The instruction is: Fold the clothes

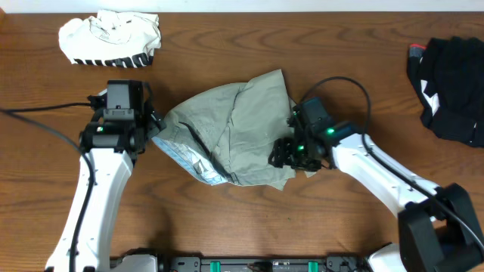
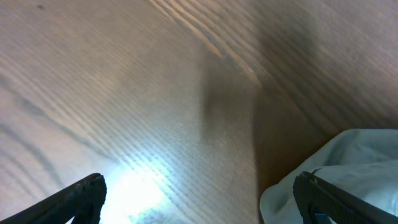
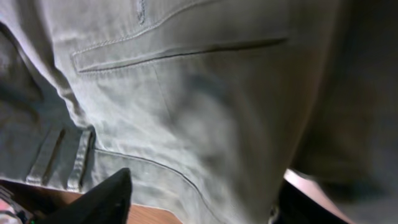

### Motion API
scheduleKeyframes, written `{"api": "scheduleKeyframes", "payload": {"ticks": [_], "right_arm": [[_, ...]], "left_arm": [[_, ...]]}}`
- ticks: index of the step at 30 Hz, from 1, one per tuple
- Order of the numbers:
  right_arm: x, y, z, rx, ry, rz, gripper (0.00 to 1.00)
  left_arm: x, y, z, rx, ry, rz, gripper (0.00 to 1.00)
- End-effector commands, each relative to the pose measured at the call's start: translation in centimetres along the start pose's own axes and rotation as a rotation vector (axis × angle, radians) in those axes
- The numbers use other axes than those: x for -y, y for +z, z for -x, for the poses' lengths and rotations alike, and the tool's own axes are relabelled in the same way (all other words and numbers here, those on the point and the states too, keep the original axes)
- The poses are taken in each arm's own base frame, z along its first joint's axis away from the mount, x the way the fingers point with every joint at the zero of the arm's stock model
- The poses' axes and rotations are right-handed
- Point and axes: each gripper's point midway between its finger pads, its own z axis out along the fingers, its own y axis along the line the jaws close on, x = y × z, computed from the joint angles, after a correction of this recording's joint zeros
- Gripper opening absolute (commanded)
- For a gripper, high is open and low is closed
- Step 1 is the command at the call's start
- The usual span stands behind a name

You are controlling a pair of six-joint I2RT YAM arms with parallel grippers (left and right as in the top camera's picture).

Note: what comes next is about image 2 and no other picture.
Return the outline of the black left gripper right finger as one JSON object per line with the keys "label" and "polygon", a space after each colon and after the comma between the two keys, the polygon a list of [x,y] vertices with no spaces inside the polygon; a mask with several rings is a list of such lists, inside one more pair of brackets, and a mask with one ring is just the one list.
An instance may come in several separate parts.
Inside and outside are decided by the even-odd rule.
{"label": "black left gripper right finger", "polygon": [[296,176],[293,193],[304,224],[397,223],[396,216],[309,172]]}

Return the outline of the khaki green shorts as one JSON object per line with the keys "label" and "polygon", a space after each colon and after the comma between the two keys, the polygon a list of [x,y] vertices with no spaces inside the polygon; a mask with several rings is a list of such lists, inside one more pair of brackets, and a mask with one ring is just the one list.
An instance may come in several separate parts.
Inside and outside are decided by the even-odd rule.
{"label": "khaki green shorts", "polygon": [[307,171],[397,215],[397,130],[343,131],[279,183],[264,191],[259,202],[265,223],[302,223],[294,199],[296,176]]}

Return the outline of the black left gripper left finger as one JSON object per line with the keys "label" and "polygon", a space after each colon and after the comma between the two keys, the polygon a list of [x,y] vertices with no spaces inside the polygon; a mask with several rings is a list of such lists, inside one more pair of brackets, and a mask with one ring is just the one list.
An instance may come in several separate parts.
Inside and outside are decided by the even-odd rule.
{"label": "black left gripper left finger", "polygon": [[93,173],[1,224],[98,224],[106,193],[104,176]]}

